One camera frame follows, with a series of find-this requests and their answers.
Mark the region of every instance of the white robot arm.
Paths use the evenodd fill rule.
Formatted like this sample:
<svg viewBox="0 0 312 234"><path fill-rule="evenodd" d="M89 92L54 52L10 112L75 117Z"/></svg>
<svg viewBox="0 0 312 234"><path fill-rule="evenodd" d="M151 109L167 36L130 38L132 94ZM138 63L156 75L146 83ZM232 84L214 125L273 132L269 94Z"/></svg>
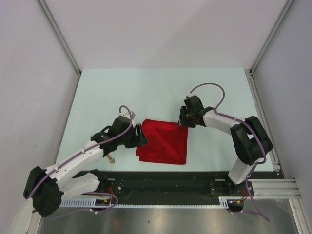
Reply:
<svg viewBox="0 0 312 234"><path fill-rule="evenodd" d="M212 107L204 108L201 100L193 95L184 100L185 106L181 106L179 125L194 128L196 125L219 129L232 136L238 159L230 170L228 177L233 184L242 183L255 163L262 160L262 152L254 138L249 138L251 133L239 122L245 122L256 133L261 145L267 154L273 147L268 135L257 117L247 119L230 119L226 115L220 115Z"/></svg>
<svg viewBox="0 0 312 234"><path fill-rule="evenodd" d="M73 178L86 165L108 155L119 145L134 148L148 144L141 125L133 123L134 113L128 113L119 113L111 126L92 135L85 146L64 161L45 169L35 167L30 172L23 196L33 200L33 207L42 217L52 214L61 202L107 183L107 177L99 170Z"/></svg>

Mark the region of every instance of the table surface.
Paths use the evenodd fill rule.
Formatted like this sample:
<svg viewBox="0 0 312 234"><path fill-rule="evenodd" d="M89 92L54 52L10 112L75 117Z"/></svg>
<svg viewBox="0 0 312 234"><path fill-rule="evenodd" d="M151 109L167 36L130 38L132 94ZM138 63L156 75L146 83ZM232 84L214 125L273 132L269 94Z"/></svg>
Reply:
<svg viewBox="0 0 312 234"><path fill-rule="evenodd" d="M68 118L57 162L80 149L90 135L111 125L120 105L135 112L135 123L145 119L177 122L181 105L189 91L204 82L223 86L225 100L219 112L235 117L257 116L254 101L242 68L185 69L84 69ZM195 91L204 106L216 106L222 92L215 86ZM232 137L213 128L189 129L187 164L172 165L140 162L136 148L124 146L85 170L105 171L229 171L237 155ZM257 171L273 171L271 159Z"/></svg>

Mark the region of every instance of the red towel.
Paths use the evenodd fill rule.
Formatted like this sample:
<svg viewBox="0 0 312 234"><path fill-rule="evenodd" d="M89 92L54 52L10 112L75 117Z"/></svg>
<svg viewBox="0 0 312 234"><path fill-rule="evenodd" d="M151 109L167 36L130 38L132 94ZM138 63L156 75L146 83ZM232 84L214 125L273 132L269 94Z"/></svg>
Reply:
<svg viewBox="0 0 312 234"><path fill-rule="evenodd" d="M177 123L146 119L142 123L148 145L138 147L140 161L186 164L187 128Z"/></svg>

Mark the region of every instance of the purple cable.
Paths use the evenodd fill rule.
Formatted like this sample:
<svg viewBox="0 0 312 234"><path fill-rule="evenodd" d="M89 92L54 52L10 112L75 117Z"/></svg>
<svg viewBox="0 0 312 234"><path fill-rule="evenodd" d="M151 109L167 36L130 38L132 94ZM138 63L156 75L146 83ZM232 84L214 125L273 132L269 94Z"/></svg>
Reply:
<svg viewBox="0 0 312 234"><path fill-rule="evenodd" d="M223 89L223 87L222 87L221 85L216 84L216 83L203 83L203 84L200 84L200 85L196 86L194 89L192 89L192 90L190 91L190 94L191 94L195 89L197 89L198 87L203 86L203 85L215 85L215 86L218 86L218 87L222 90L222 93L223 93L222 99L221 99L221 101L218 103L218 105L215 107L214 112L215 112L217 115L219 115L219 116L223 116L223 117L226 117L226 118L229 118L229 119L232 119L232 120L234 120L234 121L237 121L237 122L242 123L242 124L252 133L252 135L253 135L253 137L255 138L257 144L259 145L260 150L261 150L262 155L263 155L263 161L261 161L261 162L256 162L256 163L254 164L253 168L250 170L250 172L249 172L248 175L246 176L246 179L245 179L246 190L247 190L247 192L248 192L248 194L249 194L249 197L250 197L250 199L251 199L253 205L254 205L255 208L258 210L258 212L256 212L256 211L242 211L242 212L233 212L233 213L251 213L251 214L257 214L257 215L262 216L267 222L269 222L270 219L269 219L268 217L266 217L266 216L262 213L262 211L260 210L260 208L259 208L258 205L256 204L256 202L255 202L253 196L251 195L251 193L250 193L250 191L249 191L249 189L248 189L248 178L249 178L249 177L251 176L251 174L254 172L254 170L255 170L255 168L257 167L258 164L264 164L264 163L267 161L267 156L266 156L266 153L265 153L265 151L264 151L264 148L263 148L263 146L262 146L262 144L261 144L259 138L257 137L256 133L252 130L252 128L251 128L247 123L245 123L244 121L242 121L242 120L240 120L240 119L237 119L237 118L235 118L235 117L233 117L233 116L229 116L229 115L226 115L226 114L222 114L222 113L219 113L219 112L217 111L218 107L221 105L221 103L223 102L223 100L224 100L224 98L225 98L225 91L224 91L224 89Z"/></svg>
<svg viewBox="0 0 312 234"><path fill-rule="evenodd" d="M89 194L89 195L100 195L100 196L112 196L112 197L116 200L116 202L115 202L113 205L107 207L105 210L102 210L102 211L95 211L97 214L98 214L98 213L103 213L103 212L105 212L105 211L109 211L109 210L111 210L114 206L116 206L116 205L118 204L118 198L117 198L114 194L98 193L98 192L89 192L89 193L86 193L86 194ZM74 213L77 213L77 212L80 212L80 211L92 211L92 210L87 209L87 208L79 209L79 210L74 210L74 211L68 212L68 213L66 213L66 214L62 214L62 215L60 215L60 216L57 216L57 217L55 217L55 218L51 218L51 219L49 219L49 220L55 220L55 219L63 218L63 217L65 217L65 216L68 216L68 215L71 215L71 214L74 214Z"/></svg>
<svg viewBox="0 0 312 234"><path fill-rule="evenodd" d="M132 114L131 114L131 111L130 111L130 109L129 109L128 107L126 107L125 105L121 105L121 106L119 107L119 112L120 112L120 113L121 113L121 109L122 109L122 108L127 109L128 113L129 113L129 116L130 116L130 123L129 123L129 126L127 127L127 129L126 129L125 131L123 131L122 133L118 134L117 136L114 136L114 137L112 137L112 138L109 138L108 140L104 140L104 141L102 141L102 142L100 142L100 143L98 143L98 144L95 144L95 145L93 145L93 146L90 146L89 148L87 148L87 149L84 150L85 153L86 153L87 151L89 151L89 150L91 150L91 149L93 149L93 148L99 146L99 145L108 143L108 142L110 142L110 141L112 141L112 140L117 139L118 137L121 137L122 135L124 135L124 134L131 128L131 126L132 126ZM83 154L82 151L78 152L77 154L75 154L74 156L72 156L71 158L69 158L68 160L66 160L65 162L63 162L62 164L60 164L60 165L58 166L58 168L59 168L59 169L62 168L63 166L65 166L65 165L68 164L69 162L73 161L75 158L77 158L78 156L80 156L80 155L82 155L82 154ZM31 197L34 195L34 193L36 192L36 190L39 188L39 186L40 186L50 175L52 175L54 172L56 172L55 169L53 169L53 170L50 171L45 177L43 177L43 178L39 181L39 183L34 187L34 189L31 191L31 193L29 194L29 196L28 196L27 199L31 198Z"/></svg>

